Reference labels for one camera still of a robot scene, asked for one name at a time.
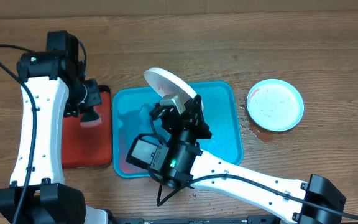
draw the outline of small round dish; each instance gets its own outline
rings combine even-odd
[[[301,121],[304,105],[294,86],[283,80],[268,79],[251,88],[247,110],[260,127],[269,131],[286,131]]]

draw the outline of red object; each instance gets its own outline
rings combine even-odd
[[[94,110],[101,117],[101,124],[92,128],[83,128],[80,126],[82,115],[78,118],[63,118],[62,167],[64,169],[111,162],[111,95],[109,90],[101,90],[100,97],[102,103],[96,105]]]

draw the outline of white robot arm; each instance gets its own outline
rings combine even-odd
[[[0,189],[0,212],[11,223],[115,223],[110,211],[85,205],[79,190],[64,185],[63,116],[94,113],[93,106],[101,103],[96,81],[85,80],[86,64],[78,61],[78,44],[66,31],[49,32],[47,50],[24,53],[17,64],[19,76],[15,79],[22,85],[23,96],[21,141],[9,188]],[[37,120],[33,149],[32,100]]]
[[[283,179],[261,174],[223,161],[208,151],[203,151],[201,156],[196,157],[190,174],[194,179],[212,174],[236,175],[301,199],[305,198],[306,193],[300,188],[302,183],[306,183],[302,180]],[[284,199],[282,196],[236,179],[214,178],[199,181],[191,186],[196,189],[214,190],[238,198],[263,208],[286,223],[296,223],[292,219],[293,214],[300,213],[302,209],[302,204],[299,202]]]
[[[212,135],[202,110],[199,95],[183,105],[178,95],[165,95],[150,117],[152,121],[162,120],[162,128],[171,135],[169,141],[153,133],[140,134],[132,143],[126,161],[147,169],[151,178],[160,182],[157,206],[184,187],[194,187],[233,196],[269,211],[285,223],[335,224],[344,215],[358,219],[343,213],[345,196],[324,177],[311,175],[309,182],[272,177],[201,150],[196,140]],[[160,201],[162,185],[174,191]]]

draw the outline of wood grain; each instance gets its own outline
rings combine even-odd
[[[63,29],[85,44],[88,74],[108,85],[113,96],[146,86],[142,76],[150,67],[166,68],[188,82],[227,82],[241,124],[241,166],[291,179],[322,175],[347,197],[345,211],[358,214],[358,11],[0,20],[0,44],[42,50],[47,32]],[[20,54],[0,50],[0,59],[14,68]],[[291,131],[265,132],[246,114],[248,91],[267,78],[286,80],[303,96],[303,120]],[[0,69],[0,188],[7,187],[16,161],[21,110],[19,86]],[[266,213],[191,189],[157,208],[158,186],[148,178],[123,179],[112,166],[64,173],[87,204],[119,218]],[[1,215],[0,223],[7,223]]]
[[[0,0],[0,19],[343,10],[358,0]]]

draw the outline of white plate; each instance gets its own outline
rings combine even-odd
[[[144,72],[144,78],[161,97],[178,94],[181,102],[185,104],[190,98],[194,98],[197,95],[194,89],[185,81],[162,68],[150,68]]]
[[[302,119],[304,105],[298,90],[291,84],[269,79],[254,85],[247,97],[250,117],[269,131],[286,131]]]

